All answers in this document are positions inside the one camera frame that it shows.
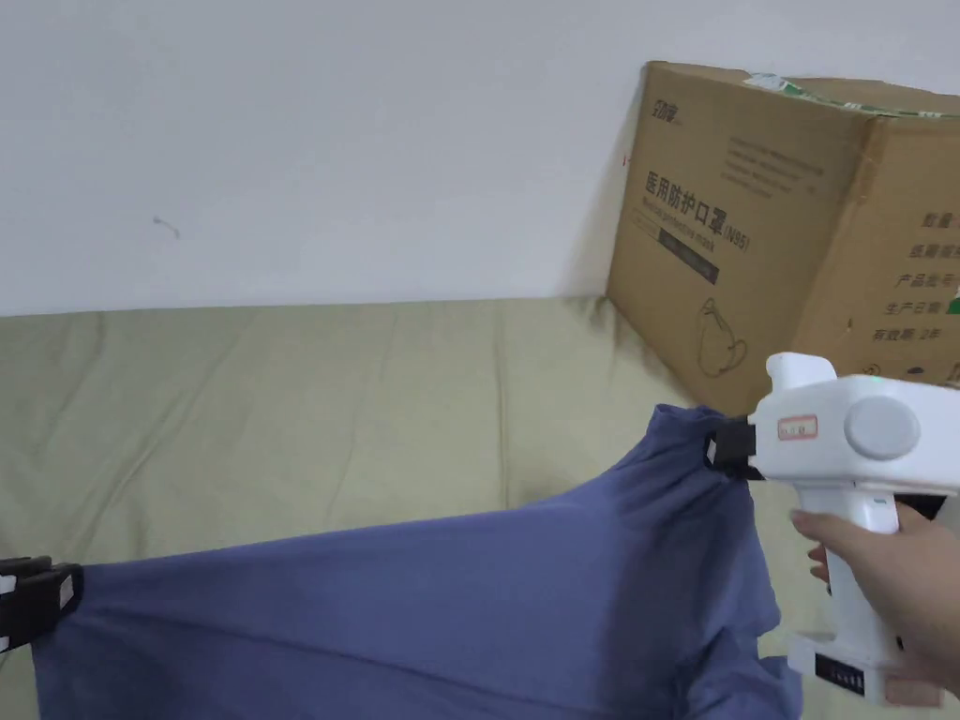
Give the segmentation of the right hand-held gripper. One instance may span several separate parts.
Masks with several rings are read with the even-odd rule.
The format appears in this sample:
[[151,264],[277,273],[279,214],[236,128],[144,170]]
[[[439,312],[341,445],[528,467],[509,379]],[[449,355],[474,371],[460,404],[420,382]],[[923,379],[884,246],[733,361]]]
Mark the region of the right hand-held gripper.
[[[766,364],[772,390],[747,416],[706,437],[705,465],[743,482],[793,486],[804,511],[872,533],[898,529],[897,501],[958,527],[959,396],[944,387],[879,376],[840,377],[822,357],[782,352]],[[827,632],[789,641],[789,666],[887,707],[938,707],[904,640],[869,606],[849,566],[827,557]]]

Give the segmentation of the person's right hand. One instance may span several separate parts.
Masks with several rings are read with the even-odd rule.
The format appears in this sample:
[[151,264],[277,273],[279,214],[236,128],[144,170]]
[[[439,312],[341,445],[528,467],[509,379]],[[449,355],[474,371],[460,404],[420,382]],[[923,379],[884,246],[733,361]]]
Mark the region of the person's right hand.
[[869,532],[830,514],[795,509],[794,529],[814,544],[810,573],[832,586],[830,556],[847,564],[882,621],[903,639],[928,680],[959,685],[959,541],[914,508],[896,505],[892,534]]

